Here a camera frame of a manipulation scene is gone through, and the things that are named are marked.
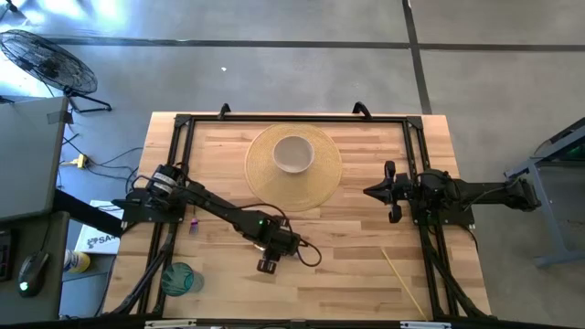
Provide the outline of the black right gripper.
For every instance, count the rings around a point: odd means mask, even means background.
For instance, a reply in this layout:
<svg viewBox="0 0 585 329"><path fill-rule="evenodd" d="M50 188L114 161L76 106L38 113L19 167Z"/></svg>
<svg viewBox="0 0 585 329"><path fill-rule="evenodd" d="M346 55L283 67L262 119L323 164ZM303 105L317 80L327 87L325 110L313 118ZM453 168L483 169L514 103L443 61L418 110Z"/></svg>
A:
<svg viewBox="0 0 585 329"><path fill-rule="evenodd" d="M396 165L393 161L385 162L384 171L389 183L388 201L391 205L388 220L390 223L398 223L402 219L402 208L398 202L411 199L413 183L407 174L396 174Z"/></svg>

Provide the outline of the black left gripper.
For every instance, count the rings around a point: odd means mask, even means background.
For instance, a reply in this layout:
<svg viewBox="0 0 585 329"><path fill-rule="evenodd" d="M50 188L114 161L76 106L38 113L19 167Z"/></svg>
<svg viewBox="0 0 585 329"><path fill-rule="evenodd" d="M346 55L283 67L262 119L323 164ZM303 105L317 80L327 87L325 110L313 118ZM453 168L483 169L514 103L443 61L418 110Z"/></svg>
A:
<svg viewBox="0 0 585 329"><path fill-rule="evenodd" d="M261 227L261 260L257 271L273 274L282 256L293 256L299 247L301 237L280 222L265 221Z"/></svg>

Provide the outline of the teal translucent plastic cup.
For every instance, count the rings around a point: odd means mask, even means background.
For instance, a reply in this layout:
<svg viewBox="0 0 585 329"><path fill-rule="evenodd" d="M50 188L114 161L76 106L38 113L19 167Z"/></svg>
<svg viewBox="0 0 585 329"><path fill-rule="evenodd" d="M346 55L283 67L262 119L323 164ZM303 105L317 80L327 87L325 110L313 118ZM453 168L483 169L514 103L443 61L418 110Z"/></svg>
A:
<svg viewBox="0 0 585 329"><path fill-rule="evenodd" d="M204 284L204 276L184 262L171 264L164 270L161 279L163 292L172 297L179 297L188 292L200 292Z"/></svg>

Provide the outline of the round woven straw placemat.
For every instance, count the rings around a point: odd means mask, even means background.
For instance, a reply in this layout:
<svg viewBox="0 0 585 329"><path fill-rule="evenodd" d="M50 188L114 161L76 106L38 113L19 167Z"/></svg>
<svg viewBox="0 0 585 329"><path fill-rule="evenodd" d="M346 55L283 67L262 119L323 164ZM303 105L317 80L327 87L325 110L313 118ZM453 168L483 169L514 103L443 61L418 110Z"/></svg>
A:
<svg viewBox="0 0 585 329"><path fill-rule="evenodd" d="M281 169L275 159L277 144L300 137L312 147L313 160L301 172ZM342 159L333 139L309 124L274 124L251 143L244 162L251 192L261 201L286 211L305 211L323 204L338 188Z"/></svg>

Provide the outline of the thin yellow strip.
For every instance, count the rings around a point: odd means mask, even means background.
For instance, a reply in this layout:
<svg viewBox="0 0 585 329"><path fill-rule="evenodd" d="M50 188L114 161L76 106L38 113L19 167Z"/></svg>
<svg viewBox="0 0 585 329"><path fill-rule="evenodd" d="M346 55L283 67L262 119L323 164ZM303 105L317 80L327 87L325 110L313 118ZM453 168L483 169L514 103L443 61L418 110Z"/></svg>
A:
<svg viewBox="0 0 585 329"><path fill-rule="evenodd" d="M402 276L399 274L399 272L398 272L397 268L395 267L394 263L392 262L392 260L388 256L388 254L386 253L386 250L384 248L380 247L380 251L381 251L384 259L388 263L389 267L392 269L392 271L394 272L395 276L397 277L397 279L398 279L399 283L401 284L403 290L409 296L410 300L412 301L412 303L416 307L417 311L419 312L419 314L421 315L421 317L423 318L423 320L425 322L428 322L429 321L429 317L426 315L425 312L423 312L422 308L420 307L420 304L417 302L416 298L414 297L414 295L410 291L409 286L403 280Z"/></svg>

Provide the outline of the beige round bowl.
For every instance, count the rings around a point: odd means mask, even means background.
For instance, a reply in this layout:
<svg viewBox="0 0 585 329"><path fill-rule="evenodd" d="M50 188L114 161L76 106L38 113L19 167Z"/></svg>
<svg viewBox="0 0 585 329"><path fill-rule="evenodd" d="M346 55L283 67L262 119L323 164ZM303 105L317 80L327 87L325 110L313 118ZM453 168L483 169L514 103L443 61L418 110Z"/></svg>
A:
<svg viewBox="0 0 585 329"><path fill-rule="evenodd" d="M302 136L283 137L273 147L272 158L278 168L288 174L300 174L314 161L314 148Z"/></svg>

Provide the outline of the grey metal table stand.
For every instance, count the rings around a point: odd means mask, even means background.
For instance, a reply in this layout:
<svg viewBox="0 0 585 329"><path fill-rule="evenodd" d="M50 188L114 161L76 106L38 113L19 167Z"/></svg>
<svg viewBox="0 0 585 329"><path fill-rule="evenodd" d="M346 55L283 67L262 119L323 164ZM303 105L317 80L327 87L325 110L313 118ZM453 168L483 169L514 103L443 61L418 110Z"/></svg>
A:
<svg viewBox="0 0 585 329"><path fill-rule="evenodd" d="M505 177L528 175L554 251L538 267L585 260L585 117L543 142Z"/></svg>

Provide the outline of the white printed booklet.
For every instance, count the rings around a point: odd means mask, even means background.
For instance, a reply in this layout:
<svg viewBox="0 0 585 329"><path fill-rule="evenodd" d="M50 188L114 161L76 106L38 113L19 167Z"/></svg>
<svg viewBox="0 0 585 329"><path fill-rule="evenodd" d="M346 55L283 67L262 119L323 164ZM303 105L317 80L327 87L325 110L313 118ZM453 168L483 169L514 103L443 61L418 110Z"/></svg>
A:
<svg viewBox="0 0 585 329"><path fill-rule="evenodd" d="M123 210L110 201L91 200L90 205L118 219L122 218ZM119 246L119 238L83 224L74 250L86 254L116 255Z"/></svg>

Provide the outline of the black desk beam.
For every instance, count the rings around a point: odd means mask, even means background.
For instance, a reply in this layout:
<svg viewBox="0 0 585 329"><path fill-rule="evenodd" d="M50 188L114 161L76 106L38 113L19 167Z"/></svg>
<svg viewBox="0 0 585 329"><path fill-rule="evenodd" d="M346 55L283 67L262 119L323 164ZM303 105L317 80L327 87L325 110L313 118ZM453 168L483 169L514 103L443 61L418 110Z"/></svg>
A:
<svg viewBox="0 0 585 329"><path fill-rule="evenodd" d="M64 211L80 222L97 230L119 238L122 222L115 216L93 207L61 190L56 190L53 197L53 210Z"/></svg>

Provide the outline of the yellow bottle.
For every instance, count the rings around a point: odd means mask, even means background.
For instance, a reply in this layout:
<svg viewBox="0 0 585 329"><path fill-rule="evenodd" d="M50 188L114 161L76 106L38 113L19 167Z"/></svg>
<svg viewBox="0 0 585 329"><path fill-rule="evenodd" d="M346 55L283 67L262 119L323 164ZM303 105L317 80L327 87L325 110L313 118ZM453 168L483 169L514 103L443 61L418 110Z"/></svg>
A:
<svg viewBox="0 0 585 329"><path fill-rule="evenodd" d="M68 273L82 273L90 266L90 256L71 249L65 250L63 271Z"/></svg>

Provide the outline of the black computer mouse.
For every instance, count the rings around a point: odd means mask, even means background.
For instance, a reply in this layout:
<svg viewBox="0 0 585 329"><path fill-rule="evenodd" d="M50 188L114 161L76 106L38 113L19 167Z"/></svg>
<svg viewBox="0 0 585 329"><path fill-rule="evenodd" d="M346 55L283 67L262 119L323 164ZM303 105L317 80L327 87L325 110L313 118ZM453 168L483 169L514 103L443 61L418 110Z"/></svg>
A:
<svg viewBox="0 0 585 329"><path fill-rule="evenodd" d="M44 285L49 254L38 250L28 255L18 273L18 292L23 298L31 298L40 293Z"/></svg>

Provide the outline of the dark lower desk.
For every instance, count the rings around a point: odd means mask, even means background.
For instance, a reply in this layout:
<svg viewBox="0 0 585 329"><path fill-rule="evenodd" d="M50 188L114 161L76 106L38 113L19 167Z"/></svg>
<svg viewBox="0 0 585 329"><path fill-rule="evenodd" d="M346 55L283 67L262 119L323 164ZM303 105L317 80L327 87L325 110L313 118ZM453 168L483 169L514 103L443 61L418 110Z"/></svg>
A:
<svg viewBox="0 0 585 329"><path fill-rule="evenodd" d="M11 240L7 252L9 278L3 281L0 276L0 325L58 318L68 225L69 215L64 212L0 222L0 258L2 245ZM19 272L26 258L40 250L48 254L40 273L42 287L37 295L23 297L19 293Z"/></svg>

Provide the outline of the black keyboard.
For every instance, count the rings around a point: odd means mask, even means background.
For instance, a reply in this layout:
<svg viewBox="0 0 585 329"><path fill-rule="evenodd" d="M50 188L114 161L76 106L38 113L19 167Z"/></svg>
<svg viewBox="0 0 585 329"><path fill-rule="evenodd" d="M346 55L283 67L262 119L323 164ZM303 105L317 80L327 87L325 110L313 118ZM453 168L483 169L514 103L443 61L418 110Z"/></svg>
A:
<svg viewBox="0 0 585 329"><path fill-rule="evenodd" d="M11 229L0 230L0 282L9 281L14 265L14 239Z"/></svg>

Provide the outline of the black floor fan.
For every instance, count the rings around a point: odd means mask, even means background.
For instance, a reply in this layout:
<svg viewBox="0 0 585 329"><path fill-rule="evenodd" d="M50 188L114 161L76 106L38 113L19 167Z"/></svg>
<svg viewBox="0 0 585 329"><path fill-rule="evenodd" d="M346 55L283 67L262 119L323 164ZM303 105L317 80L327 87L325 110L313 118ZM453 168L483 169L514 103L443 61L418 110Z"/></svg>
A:
<svg viewBox="0 0 585 329"><path fill-rule="evenodd" d="M65 48L21 29L0 33L0 49L24 72L60 90L76 113L112 111L110 103L90 97L98 89L94 72Z"/></svg>

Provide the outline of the white edge bracket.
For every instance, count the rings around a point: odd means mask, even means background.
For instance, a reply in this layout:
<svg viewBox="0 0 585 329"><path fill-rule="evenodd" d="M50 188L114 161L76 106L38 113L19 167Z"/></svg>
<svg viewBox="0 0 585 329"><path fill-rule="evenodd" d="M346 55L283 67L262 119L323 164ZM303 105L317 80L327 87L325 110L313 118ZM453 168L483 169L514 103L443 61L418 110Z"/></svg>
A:
<svg viewBox="0 0 585 329"><path fill-rule="evenodd" d="M442 322L420 322L420 321L401 321L400 329L452 329L451 323Z"/></svg>
<svg viewBox="0 0 585 329"><path fill-rule="evenodd" d="M195 319L159 319L144 323L144 329L189 329L196 326Z"/></svg>

